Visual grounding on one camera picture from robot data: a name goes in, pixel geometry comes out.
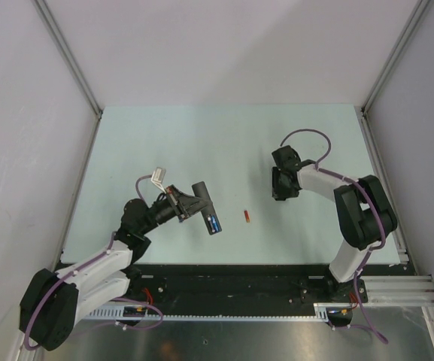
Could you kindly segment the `grey silver battery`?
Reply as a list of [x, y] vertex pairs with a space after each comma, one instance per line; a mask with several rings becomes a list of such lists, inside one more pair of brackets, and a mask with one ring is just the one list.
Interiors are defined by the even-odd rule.
[[213, 221], [212, 221], [211, 217], [208, 217], [208, 224], [210, 226], [211, 231], [215, 232], [215, 228], [214, 228]]

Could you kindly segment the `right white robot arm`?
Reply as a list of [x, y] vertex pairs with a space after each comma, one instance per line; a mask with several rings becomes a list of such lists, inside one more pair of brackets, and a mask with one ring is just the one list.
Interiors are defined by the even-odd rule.
[[340, 302], [350, 292], [371, 253], [384, 247], [398, 220], [380, 180], [353, 179], [302, 160], [290, 146], [272, 152], [272, 198], [286, 201], [301, 191], [316, 193], [335, 204], [343, 242], [322, 279], [317, 294]]

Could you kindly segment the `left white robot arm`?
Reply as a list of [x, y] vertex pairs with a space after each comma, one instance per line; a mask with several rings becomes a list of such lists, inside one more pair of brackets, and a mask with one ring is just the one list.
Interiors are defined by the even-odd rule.
[[147, 234], [173, 218], [184, 222], [203, 216], [210, 234], [220, 232], [216, 211], [205, 182], [187, 195], [171, 185], [152, 205], [141, 198], [123, 207], [120, 227], [110, 241], [84, 261], [59, 271], [43, 268], [32, 277], [21, 301], [19, 330], [28, 351], [58, 348], [86, 315], [113, 299], [132, 301], [141, 295], [142, 282], [127, 269], [150, 246]]

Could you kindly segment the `light blue battery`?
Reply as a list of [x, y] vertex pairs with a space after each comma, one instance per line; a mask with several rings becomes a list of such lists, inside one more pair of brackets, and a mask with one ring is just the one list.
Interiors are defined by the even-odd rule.
[[212, 223], [214, 225], [215, 232], [220, 232], [221, 231], [221, 226], [220, 226], [220, 223], [219, 223], [217, 217], [215, 217], [215, 216], [212, 217]]

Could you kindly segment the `black remote control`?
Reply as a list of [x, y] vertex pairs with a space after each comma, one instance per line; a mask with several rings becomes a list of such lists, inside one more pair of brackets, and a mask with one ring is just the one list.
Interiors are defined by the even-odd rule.
[[209, 235], [216, 235], [222, 232], [222, 227], [215, 211], [213, 201], [209, 195], [208, 188], [204, 181], [192, 185], [194, 196], [205, 201], [205, 207], [201, 210], [202, 218]]

